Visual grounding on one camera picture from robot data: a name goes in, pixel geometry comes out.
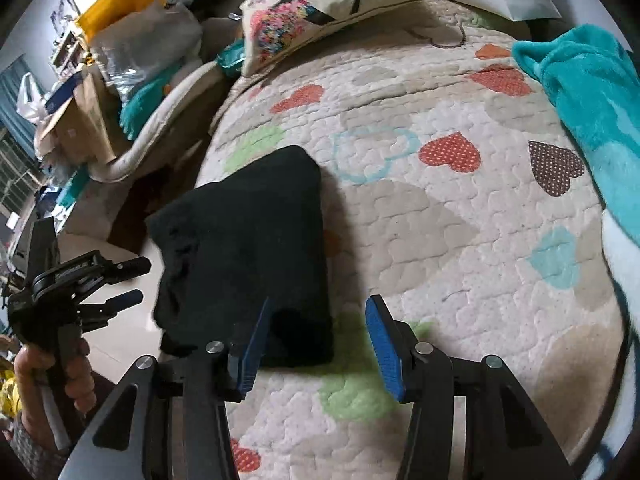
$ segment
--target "blue curtain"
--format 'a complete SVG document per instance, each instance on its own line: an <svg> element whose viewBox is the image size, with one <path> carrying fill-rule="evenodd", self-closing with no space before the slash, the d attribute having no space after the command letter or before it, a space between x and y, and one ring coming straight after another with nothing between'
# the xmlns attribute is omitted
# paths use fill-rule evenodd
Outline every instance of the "blue curtain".
<svg viewBox="0 0 640 480"><path fill-rule="evenodd" d="M0 122L27 155L35 159L33 134L36 127L15 111L22 76L30 72L23 56L0 72Z"/></svg>

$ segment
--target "bed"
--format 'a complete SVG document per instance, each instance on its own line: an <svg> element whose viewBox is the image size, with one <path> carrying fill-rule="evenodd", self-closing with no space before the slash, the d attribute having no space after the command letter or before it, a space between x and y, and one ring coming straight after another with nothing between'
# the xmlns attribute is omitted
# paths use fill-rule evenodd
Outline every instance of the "bed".
<svg viewBox="0 0 640 480"><path fill-rule="evenodd" d="M577 476L620 388L626 327L590 172L510 56L525 28L447 0L393 10L241 77L197 186L276 148L322 171L335 359L262 370L228 405L241 478L391 479L410 408L385 393L364 327L381 294L451 356L497 354ZM456 403L450 478L462 473Z"/></svg>

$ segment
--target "folded black cloth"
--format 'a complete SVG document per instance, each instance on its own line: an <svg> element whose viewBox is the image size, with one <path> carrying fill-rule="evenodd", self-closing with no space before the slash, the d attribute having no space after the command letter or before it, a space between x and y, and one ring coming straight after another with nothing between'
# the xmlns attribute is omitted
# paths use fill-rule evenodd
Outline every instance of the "folded black cloth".
<svg viewBox="0 0 640 480"><path fill-rule="evenodd" d="M262 365L333 356L322 241L320 171L299 146L194 189L146 220L162 251L154 319L162 351L184 356L228 341L273 306Z"/></svg>

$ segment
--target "light blue heart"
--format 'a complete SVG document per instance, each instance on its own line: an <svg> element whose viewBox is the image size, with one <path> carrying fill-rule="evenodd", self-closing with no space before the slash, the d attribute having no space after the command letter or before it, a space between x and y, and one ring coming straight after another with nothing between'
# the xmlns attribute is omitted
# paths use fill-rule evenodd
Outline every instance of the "light blue heart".
<svg viewBox="0 0 640 480"><path fill-rule="evenodd" d="M572 288L580 280L580 264L575 261L575 236L563 226L544 235L527 260L542 279L555 288Z"/></svg>
<svg viewBox="0 0 640 480"><path fill-rule="evenodd" d="M351 138L357 139L358 137L365 137L380 132L388 132L389 134L395 135L397 137L405 137L407 142L404 152L399 153L398 155L385 157L382 167L369 176L364 174L350 173L346 169L340 167L338 154L340 153L340 146L342 145L342 143L347 142L348 139ZM333 166L335 173L337 173L337 175L341 179L349 180L354 184L368 184L369 182L385 178L389 174L391 166L395 160L398 160L399 158L405 158L413 153L417 153L418 150L420 150L420 140L418 139L418 136L416 134L409 130L406 130L404 128L369 128L368 126L364 126L361 128L354 128L353 130L347 130L346 132L342 132L334 136L334 148L332 153Z"/></svg>

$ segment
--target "silver bolt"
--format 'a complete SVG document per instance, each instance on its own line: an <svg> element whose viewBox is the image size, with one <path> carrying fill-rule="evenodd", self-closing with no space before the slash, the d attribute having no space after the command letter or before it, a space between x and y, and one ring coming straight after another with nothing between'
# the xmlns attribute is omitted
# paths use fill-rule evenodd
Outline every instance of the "silver bolt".
<svg viewBox="0 0 640 480"><path fill-rule="evenodd" d="M488 355L484 360L486 365L489 368L501 368L502 367L502 359L500 359L497 355Z"/></svg>
<svg viewBox="0 0 640 480"><path fill-rule="evenodd" d="M426 341L420 341L415 344L415 351L420 355L429 355L433 352L433 345L431 343L427 343Z"/></svg>
<svg viewBox="0 0 640 480"><path fill-rule="evenodd" d="M143 355L136 361L136 367L139 370L145 370L146 368L149 368L153 363L154 359L150 355Z"/></svg>
<svg viewBox="0 0 640 480"><path fill-rule="evenodd" d="M210 341L204 349L208 354L218 354L225 349L225 344L222 341Z"/></svg>

